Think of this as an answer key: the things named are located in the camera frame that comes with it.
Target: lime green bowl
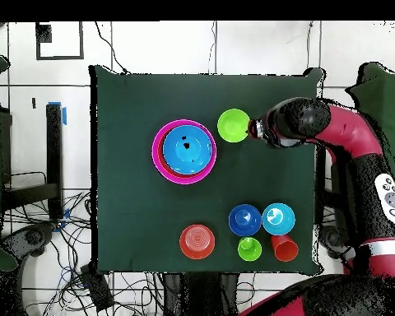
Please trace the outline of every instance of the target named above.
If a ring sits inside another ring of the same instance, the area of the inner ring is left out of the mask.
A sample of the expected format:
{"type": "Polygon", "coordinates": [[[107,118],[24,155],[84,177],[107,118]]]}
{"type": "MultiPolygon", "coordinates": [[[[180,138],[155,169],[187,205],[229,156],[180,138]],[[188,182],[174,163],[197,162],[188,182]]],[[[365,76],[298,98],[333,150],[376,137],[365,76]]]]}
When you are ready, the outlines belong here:
{"type": "Polygon", "coordinates": [[[239,242],[239,256],[246,262],[253,262],[262,254],[262,245],[255,238],[242,238],[239,242]]]}
{"type": "Polygon", "coordinates": [[[247,137],[249,121],[249,116],[243,110],[226,110],[218,119],[218,133],[227,142],[241,142],[247,137]]]}

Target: green tablecloth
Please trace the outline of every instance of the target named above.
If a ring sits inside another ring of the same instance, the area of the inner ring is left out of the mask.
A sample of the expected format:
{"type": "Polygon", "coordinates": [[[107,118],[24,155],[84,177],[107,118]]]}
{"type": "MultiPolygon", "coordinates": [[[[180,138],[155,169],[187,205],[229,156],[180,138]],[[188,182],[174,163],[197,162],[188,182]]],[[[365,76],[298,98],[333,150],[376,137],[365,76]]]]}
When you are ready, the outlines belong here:
{"type": "Polygon", "coordinates": [[[306,77],[127,75],[96,66],[98,93],[98,268],[101,271],[303,272],[313,275],[314,146],[272,150],[263,142],[223,141],[216,130],[221,113],[238,108],[256,118],[296,96],[315,97],[319,69],[306,77]],[[205,125],[216,141],[217,159],[201,182],[173,184],[156,170],[151,144],[175,119],[205,125]],[[252,263],[237,254],[239,237],[228,226],[230,210],[249,203],[260,212],[273,202],[295,211],[290,237],[300,253],[280,263],[263,228],[263,246],[252,263]],[[215,235],[212,254],[194,261],[179,248],[191,224],[215,235]]]}

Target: orange cup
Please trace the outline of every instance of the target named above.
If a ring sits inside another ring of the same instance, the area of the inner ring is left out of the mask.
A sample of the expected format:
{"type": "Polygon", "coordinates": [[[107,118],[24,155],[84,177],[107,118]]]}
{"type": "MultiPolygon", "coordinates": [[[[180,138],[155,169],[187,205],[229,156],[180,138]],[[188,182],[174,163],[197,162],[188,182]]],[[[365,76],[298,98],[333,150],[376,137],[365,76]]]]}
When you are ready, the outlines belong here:
{"type": "Polygon", "coordinates": [[[288,235],[271,236],[273,252],[281,262],[292,261],[299,254],[299,246],[288,235]]]}

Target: blue bowl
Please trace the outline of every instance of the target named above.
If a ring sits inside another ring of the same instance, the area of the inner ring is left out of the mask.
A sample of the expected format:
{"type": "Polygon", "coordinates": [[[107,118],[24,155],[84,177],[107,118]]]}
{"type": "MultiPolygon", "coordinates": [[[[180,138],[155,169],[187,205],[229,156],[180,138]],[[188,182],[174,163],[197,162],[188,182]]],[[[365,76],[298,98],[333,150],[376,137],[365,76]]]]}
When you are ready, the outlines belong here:
{"type": "Polygon", "coordinates": [[[295,224],[294,212],[285,203],[273,203],[263,211],[262,224],[269,234],[288,234],[295,224]]]}
{"type": "Polygon", "coordinates": [[[211,140],[201,128],[178,126],[165,137],[162,154],[173,171],[196,174],[209,164],[212,155],[211,140]]]}
{"type": "Polygon", "coordinates": [[[262,217],[258,209],[252,205],[238,205],[228,216],[230,229],[238,236],[256,234],[262,224],[262,217]]]}

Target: magenta bowl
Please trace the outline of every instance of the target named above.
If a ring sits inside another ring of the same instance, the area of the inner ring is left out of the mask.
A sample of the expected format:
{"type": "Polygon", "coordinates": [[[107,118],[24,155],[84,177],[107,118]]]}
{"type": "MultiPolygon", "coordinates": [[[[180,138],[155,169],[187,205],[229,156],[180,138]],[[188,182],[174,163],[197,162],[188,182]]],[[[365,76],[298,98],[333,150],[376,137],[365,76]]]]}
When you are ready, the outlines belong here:
{"type": "Polygon", "coordinates": [[[216,145],[215,145],[215,140],[214,137],[211,135],[209,130],[201,125],[200,123],[197,123],[196,121],[192,120],[187,120],[187,119],[181,119],[181,120],[175,120],[171,121],[170,123],[167,123],[165,126],[162,127],[160,131],[156,134],[154,141],[152,142],[152,161],[154,162],[155,167],[158,169],[158,171],[164,176],[165,179],[168,179],[170,182],[176,183],[176,184],[193,184],[198,182],[199,180],[204,179],[209,172],[211,172],[212,167],[215,164],[215,159],[216,159],[216,145]],[[211,159],[209,160],[209,163],[207,164],[207,167],[205,167],[202,171],[196,173],[195,175],[191,175],[188,177],[178,177],[176,174],[173,174],[172,172],[169,172],[162,164],[161,160],[159,157],[159,146],[162,144],[162,140],[165,137],[165,135],[172,130],[173,128],[177,128],[178,126],[184,126],[184,125],[191,125],[191,126],[196,126],[198,128],[201,128],[206,135],[209,137],[212,145],[212,156],[211,159]]]}

